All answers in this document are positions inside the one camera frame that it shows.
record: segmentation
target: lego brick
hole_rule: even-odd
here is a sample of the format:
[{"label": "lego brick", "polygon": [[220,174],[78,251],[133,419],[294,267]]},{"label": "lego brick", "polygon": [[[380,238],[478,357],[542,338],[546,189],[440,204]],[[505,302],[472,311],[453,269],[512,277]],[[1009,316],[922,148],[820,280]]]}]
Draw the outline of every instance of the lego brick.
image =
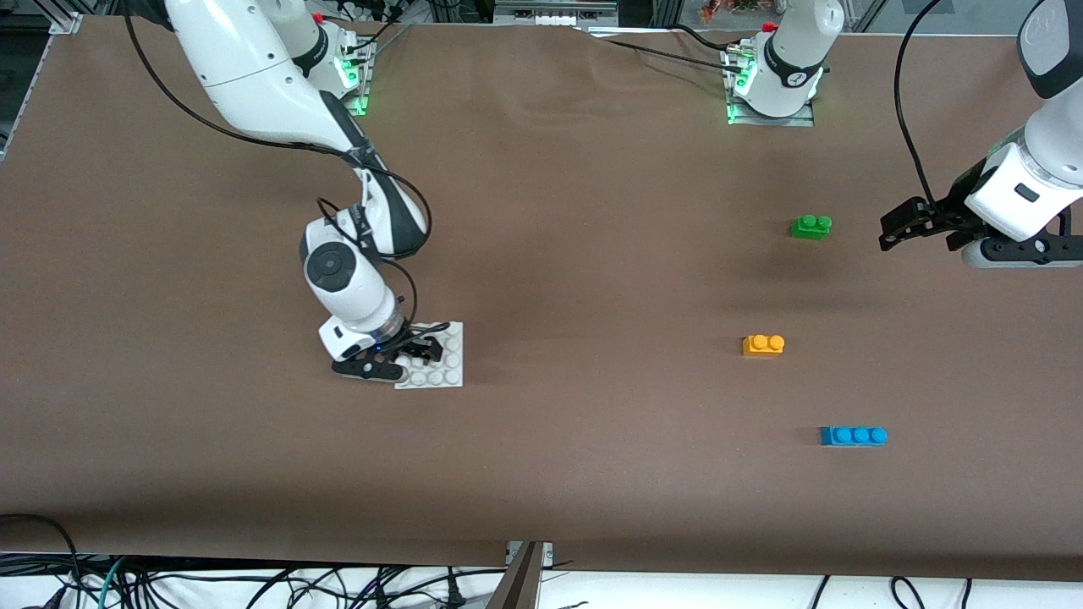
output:
[{"label": "lego brick", "polygon": [[[406,380],[395,384],[395,389],[438,389],[462,387],[462,323],[451,322],[451,326],[432,336],[444,347],[439,362],[426,362],[421,358],[399,355],[395,363],[406,368]],[[414,327],[431,327],[435,324],[414,324]]]},{"label": "lego brick", "polygon": [[817,218],[811,213],[801,216],[790,225],[790,236],[820,241],[831,234],[831,218],[821,216]]},{"label": "lego brick", "polygon": [[820,443],[824,446],[883,446],[887,430],[883,427],[821,427]]},{"label": "lego brick", "polygon": [[774,358],[782,354],[786,341],[779,335],[752,334],[741,341],[741,350],[745,355]]}]

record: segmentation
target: brown table surface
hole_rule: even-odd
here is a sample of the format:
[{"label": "brown table surface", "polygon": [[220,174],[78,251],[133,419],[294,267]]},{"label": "brown table surface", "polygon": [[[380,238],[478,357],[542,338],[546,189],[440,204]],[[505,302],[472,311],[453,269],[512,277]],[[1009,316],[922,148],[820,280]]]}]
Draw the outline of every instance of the brown table surface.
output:
[{"label": "brown table surface", "polygon": [[[498,563],[545,539],[582,569],[1080,576],[1080,274],[878,250],[918,193],[898,43],[841,38],[817,127],[779,129],[727,126],[710,69],[572,29],[407,31],[362,125],[432,203],[407,267],[419,319],[465,322],[467,386],[396,391],[329,371],[297,259],[314,198],[356,197],[344,165],[199,126],[86,20],[0,169],[0,508],[118,554]],[[1008,38],[908,64],[937,192],[1040,103]],[[826,241],[787,237],[807,212]],[[754,333],[785,354],[741,358]],[[827,425],[891,438],[818,446]]]}]

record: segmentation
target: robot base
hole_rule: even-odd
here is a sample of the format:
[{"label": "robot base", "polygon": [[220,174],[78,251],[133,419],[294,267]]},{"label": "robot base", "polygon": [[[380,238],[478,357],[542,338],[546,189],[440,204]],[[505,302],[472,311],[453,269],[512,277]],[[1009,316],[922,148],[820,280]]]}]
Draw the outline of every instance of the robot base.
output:
[{"label": "robot base", "polygon": [[[435,324],[414,324],[415,328],[431,327]],[[441,387],[462,387],[462,323],[451,322],[451,326],[431,335],[444,347],[439,362],[426,362],[421,358],[399,355],[395,363],[406,368],[406,378],[395,384],[395,389],[436,389]]]},{"label": "robot base", "polygon": [[[344,31],[348,36],[352,35],[352,46],[357,46],[357,35],[350,30]],[[362,43],[371,40],[371,38],[364,36],[361,39]],[[343,56],[350,64],[356,64],[343,66],[347,78],[351,82],[357,83],[356,89],[349,91],[342,98],[342,104],[345,105],[345,109],[350,111],[350,114],[353,116],[365,116],[368,112],[368,93],[373,90],[373,65],[376,63],[377,44],[378,42],[373,40],[371,42],[367,42],[364,49],[353,51],[349,55]]]},{"label": "robot base", "polygon": [[[736,52],[719,51],[719,55],[722,60],[722,65],[735,65],[743,70],[755,69],[755,62],[752,62],[748,49],[752,48],[753,41],[751,38],[745,38],[741,40],[740,46],[736,48]],[[805,102],[801,109],[793,116],[786,116],[783,118],[775,118],[771,116],[764,116],[758,112],[752,109],[748,102],[744,101],[740,96],[733,93],[733,89],[736,88],[738,81],[746,77],[745,73],[733,74],[727,72],[722,76],[722,81],[726,86],[726,121],[730,125],[768,125],[774,127],[812,127],[813,116],[812,116],[812,102]]]}]

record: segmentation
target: blue lego brick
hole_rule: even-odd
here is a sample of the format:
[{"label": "blue lego brick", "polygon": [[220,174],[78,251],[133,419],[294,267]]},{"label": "blue lego brick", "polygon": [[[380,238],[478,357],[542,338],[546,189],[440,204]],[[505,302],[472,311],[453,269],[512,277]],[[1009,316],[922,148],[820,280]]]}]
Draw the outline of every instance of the blue lego brick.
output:
[{"label": "blue lego brick", "polygon": [[883,446],[887,430],[883,427],[821,427],[820,443],[824,446]]}]

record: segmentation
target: black cable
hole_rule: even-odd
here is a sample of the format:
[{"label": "black cable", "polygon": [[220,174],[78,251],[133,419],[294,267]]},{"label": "black cable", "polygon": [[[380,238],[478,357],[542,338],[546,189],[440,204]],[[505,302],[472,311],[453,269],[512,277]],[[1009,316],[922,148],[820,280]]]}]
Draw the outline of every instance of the black cable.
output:
[{"label": "black cable", "polygon": [[389,27],[391,27],[392,25],[394,25],[394,23],[395,23],[395,20],[388,20],[388,22],[386,24],[383,24],[383,26],[380,29],[376,30],[376,34],[374,34],[371,38],[369,38],[368,40],[366,40],[366,41],[364,41],[361,44],[357,44],[355,47],[347,47],[345,48],[345,52],[347,53],[353,53],[354,51],[360,51],[360,50],[364,49],[365,47],[368,47],[373,42],[376,42],[376,39],[379,38],[380,35],[383,34]]},{"label": "black cable", "polygon": [[32,522],[40,522],[40,523],[43,523],[43,524],[48,524],[48,526],[52,527],[53,530],[55,530],[57,533],[60,533],[62,537],[64,537],[64,545],[67,546],[68,554],[71,555],[71,572],[74,573],[73,576],[74,576],[75,583],[76,583],[75,606],[76,607],[81,607],[80,602],[82,601],[82,598],[81,598],[81,595],[82,595],[82,589],[81,589],[82,588],[82,573],[79,571],[79,553],[76,552],[76,549],[75,549],[75,542],[71,541],[71,535],[68,535],[67,531],[64,530],[64,527],[61,527],[61,523],[57,522],[57,521],[55,521],[55,520],[53,520],[52,518],[49,518],[49,517],[45,517],[45,516],[40,516],[38,514],[23,514],[23,513],[17,513],[17,514],[0,514],[0,522],[3,522],[4,520],[30,520]]},{"label": "black cable", "polygon": [[723,72],[741,72],[738,66],[722,65],[713,62],[705,62],[703,60],[696,60],[692,57],[686,57],[684,55],[677,55],[674,53],[667,53],[665,51],[658,51],[657,49],[648,49],[647,47],[640,47],[639,44],[631,44],[629,42],[621,42],[619,40],[613,40],[612,38],[606,38],[606,42],[611,44],[616,44],[617,47],[624,47],[625,49],[635,49],[636,51],[643,51],[644,53],[653,53],[663,57],[669,57],[670,60],[679,60],[682,62],[688,62],[690,64],[705,65],[707,67],[713,67]]},{"label": "black cable", "polygon": [[809,609],[817,609],[817,607],[820,606],[820,597],[823,596],[823,588],[827,587],[827,580],[830,579],[831,575],[824,575],[823,579],[820,580],[820,585],[815,588],[815,595],[812,597],[812,605],[809,606]]},{"label": "black cable", "polygon": [[282,571],[278,572],[277,575],[275,575],[275,576],[271,578],[270,580],[268,580],[260,587],[260,589],[256,591],[256,594],[252,595],[252,598],[248,601],[248,605],[245,606],[245,609],[252,609],[252,607],[256,606],[256,601],[259,600],[261,596],[263,596],[264,594],[266,594],[268,591],[271,589],[272,587],[274,587],[275,584],[282,583],[284,580],[286,580],[287,578],[289,578],[289,574],[292,573],[293,571],[296,571],[296,569],[283,569]]},{"label": "black cable", "polygon": [[250,137],[245,135],[243,133],[237,133],[235,131],[231,131],[229,129],[219,127],[218,125],[211,122],[210,120],[207,120],[206,118],[204,118],[203,116],[200,116],[199,114],[197,114],[195,111],[193,111],[188,106],[184,105],[184,102],[182,102],[181,100],[179,100],[177,98],[177,95],[174,95],[173,92],[170,91],[168,87],[166,87],[166,83],[162,82],[161,78],[158,77],[158,73],[156,73],[154,70],[154,67],[151,65],[151,61],[146,59],[146,53],[143,52],[143,46],[140,44],[139,38],[135,36],[135,27],[134,27],[134,25],[132,25],[131,11],[128,8],[128,0],[121,0],[121,3],[122,3],[121,4],[121,13],[122,13],[123,20],[125,20],[125,27],[128,29],[128,38],[131,39],[132,48],[135,49],[135,54],[139,55],[140,63],[143,64],[143,68],[151,76],[151,80],[154,80],[154,83],[158,86],[158,89],[162,92],[162,94],[165,94],[167,98],[169,98],[169,101],[173,102],[173,104],[177,107],[181,108],[184,112],[184,114],[191,116],[192,118],[198,120],[199,122],[201,122],[203,125],[205,125],[205,126],[213,129],[214,131],[218,131],[219,133],[222,133],[223,135],[227,135],[230,138],[234,138],[236,140],[240,140],[242,142],[248,142],[249,144],[257,144],[257,145],[260,145],[260,146],[269,146],[269,147],[272,147],[272,148],[288,148],[288,150],[310,151],[310,152],[316,152],[316,153],[321,153],[321,154],[330,154],[330,155],[339,156],[338,151],[335,151],[335,150],[329,148],[327,146],[321,146],[321,145],[317,145],[317,144],[305,144],[305,143],[301,143],[301,142],[290,142],[290,143],[284,144],[284,143],[280,143],[280,142],[269,142],[266,140],[260,140],[258,138],[250,138]]},{"label": "black cable", "polygon": [[394,595],[392,595],[390,598],[388,598],[382,604],[377,605],[376,609],[388,609],[391,606],[392,602],[394,602],[395,600],[397,600],[397,599],[400,599],[400,598],[402,598],[402,597],[404,597],[406,595],[409,595],[409,594],[413,594],[415,592],[418,592],[419,589],[421,589],[423,587],[431,586],[432,584],[439,584],[440,582],[447,581],[448,579],[452,579],[452,578],[468,578],[470,575],[491,575],[491,574],[495,574],[495,573],[504,573],[505,571],[506,571],[505,569],[479,569],[477,571],[464,571],[464,572],[455,573],[454,575],[444,575],[442,578],[435,578],[435,579],[429,580],[427,582],[421,582],[419,584],[410,586],[410,587],[408,587],[408,588],[406,588],[406,589],[404,589],[404,591],[402,591],[400,593],[395,593]]},{"label": "black cable", "polygon": [[712,42],[710,40],[707,40],[703,36],[700,36],[699,31],[692,29],[691,27],[689,27],[689,26],[687,26],[687,25],[684,25],[682,23],[675,23],[673,25],[666,26],[666,29],[679,29],[679,30],[683,31],[684,34],[688,34],[689,36],[691,36],[692,38],[694,38],[695,41],[699,42],[700,44],[703,44],[704,47],[706,47],[708,49],[714,49],[716,51],[725,51],[727,48],[729,48],[730,44],[736,44],[738,42],[741,42],[741,39],[739,38],[739,39],[734,40],[733,42],[727,42],[726,44],[718,44],[718,43]]},{"label": "black cable", "polygon": [[891,598],[895,599],[895,604],[898,605],[900,609],[911,609],[902,601],[902,599],[899,598],[899,591],[896,589],[896,586],[899,585],[899,582],[906,584],[906,587],[910,588],[910,593],[913,594],[914,599],[917,600],[918,609],[925,609],[925,602],[922,601],[922,596],[917,594],[917,588],[915,588],[914,584],[910,583],[910,580],[908,580],[906,578],[899,578],[899,576],[891,578]]},{"label": "black cable", "polygon": [[925,193],[925,200],[930,204],[936,203],[932,197],[932,190],[929,189],[929,181],[925,177],[925,169],[922,167],[922,159],[917,156],[917,148],[914,147],[914,140],[910,137],[910,129],[906,128],[906,119],[902,116],[902,95],[899,93],[899,81],[902,76],[902,59],[906,54],[906,47],[910,46],[910,39],[914,36],[914,30],[917,29],[918,24],[925,18],[925,15],[929,14],[940,0],[930,0],[928,4],[922,9],[917,16],[914,17],[914,22],[910,24],[906,29],[906,34],[902,35],[902,43],[899,46],[899,56],[895,62],[895,115],[899,119],[899,129],[902,130],[902,139],[906,141],[906,150],[910,151],[911,158],[914,159],[914,169],[917,170],[917,179],[922,182],[922,191]]},{"label": "black cable", "polygon": [[967,578],[963,582],[963,600],[958,604],[958,609],[966,609],[966,605],[970,602],[970,588],[974,587],[974,579]]},{"label": "black cable", "polygon": [[459,581],[455,578],[455,570],[451,567],[447,568],[447,602],[444,604],[445,609],[459,609],[467,604],[467,600],[462,598],[462,593],[459,591]]},{"label": "black cable", "polygon": [[327,578],[330,578],[331,575],[334,575],[335,573],[337,573],[339,570],[341,570],[341,567],[336,567],[334,569],[330,569],[329,571],[327,571],[323,575],[316,578],[312,582],[310,582],[310,583],[301,586],[300,588],[298,588],[296,591],[291,591],[290,594],[289,594],[289,600],[286,602],[286,609],[293,609],[293,606],[297,605],[301,600],[302,597],[304,597],[305,595],[310,594],[313,588],[316,588],[319,585],[319,582],[326,580]]}]

